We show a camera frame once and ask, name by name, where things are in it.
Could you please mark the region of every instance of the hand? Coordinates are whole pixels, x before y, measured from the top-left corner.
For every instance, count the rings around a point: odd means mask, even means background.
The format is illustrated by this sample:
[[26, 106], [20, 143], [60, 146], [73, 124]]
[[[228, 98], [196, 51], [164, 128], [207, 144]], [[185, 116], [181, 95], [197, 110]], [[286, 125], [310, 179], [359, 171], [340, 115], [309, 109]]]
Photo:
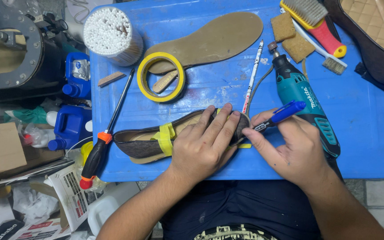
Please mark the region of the hand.
[[[252, 117], [252, 127], [272, 117], [274, 110]], [[279, 123], [278, 129], [284, 137], [285, 145], [277, 148], [251, 128], [244, 128], [242, 133], [281, 177], [305, 192], [317, 187], [328, 175], [332, 176], [334, 172], [324, 157], [320, 133], [316, 127], [293, 116]]]
[[214, 110], [214, 106], [207, 107], [199, 121], [184, 128], [173, 144], [169, 170], [194, 185], [220, 169], [236, 150], [235, 146], [225, 151], [238, 125], [240, 113], [235, 111], [229, 116], [232, 105], [227, 103], [208, 126]]

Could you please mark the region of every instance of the dark pants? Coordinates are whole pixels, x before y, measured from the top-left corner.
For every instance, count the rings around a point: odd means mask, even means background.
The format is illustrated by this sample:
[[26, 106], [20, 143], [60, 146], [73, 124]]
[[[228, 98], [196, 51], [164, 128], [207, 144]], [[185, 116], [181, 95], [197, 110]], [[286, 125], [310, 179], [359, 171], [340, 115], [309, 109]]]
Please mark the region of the dark pants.
[[320, 236], [308, 198], [286, 180], [203, 181], [160, 222], [165, 240], [191, 240], [213, 227], [245, 223], [279, 240]]

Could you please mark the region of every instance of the forearm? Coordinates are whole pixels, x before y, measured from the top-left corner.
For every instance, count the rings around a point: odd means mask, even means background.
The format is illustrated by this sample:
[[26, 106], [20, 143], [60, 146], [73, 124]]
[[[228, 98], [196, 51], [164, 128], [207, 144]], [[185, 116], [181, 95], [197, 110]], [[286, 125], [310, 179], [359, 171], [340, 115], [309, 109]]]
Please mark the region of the forearm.
[[97, 240], [145, 239], [159, 219], [193, 186], [168, 168], [108, 218]]
[[384, 239], [384, 229], [333, 171], [320, 187], [305, 193], [325, 240]]

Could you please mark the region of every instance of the blue plastic jug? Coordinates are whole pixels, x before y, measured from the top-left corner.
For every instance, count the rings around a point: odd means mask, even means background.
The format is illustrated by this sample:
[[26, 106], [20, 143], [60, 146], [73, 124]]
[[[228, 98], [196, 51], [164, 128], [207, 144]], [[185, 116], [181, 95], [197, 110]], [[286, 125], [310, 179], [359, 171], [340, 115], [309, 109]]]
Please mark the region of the blue plastic jug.
[[80, 98], [91, 100], [91, 82], [72, 76], [72, 62], [74, 60], [86, 59], [90, 61], [90, 56], [83, 52], [71, 52], [66, 57], [66, 78], [67, 84], [62, 88], [64, 94]]
[[52, 151], [70, 149], [82, 139], [91, 137], [93, 133], [85, 129], [85, 123], [90, 120], [91, 108], [63, 106], [57, 113], [56, 125], [54, 126], [56, 139], [48, 142], [48, 148]]

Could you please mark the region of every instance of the cotton swab container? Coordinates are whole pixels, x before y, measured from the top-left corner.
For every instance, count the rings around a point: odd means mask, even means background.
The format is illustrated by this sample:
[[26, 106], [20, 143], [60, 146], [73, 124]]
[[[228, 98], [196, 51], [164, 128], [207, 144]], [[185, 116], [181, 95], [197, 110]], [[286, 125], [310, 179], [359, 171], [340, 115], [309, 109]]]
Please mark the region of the cotton swab container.
[[110, 59], [120, 67], [139, 60], [143, 39], [133, 29], [130, 19], [115, 7], [93, 11], [84, 23], [84, 44], [91, 52]]

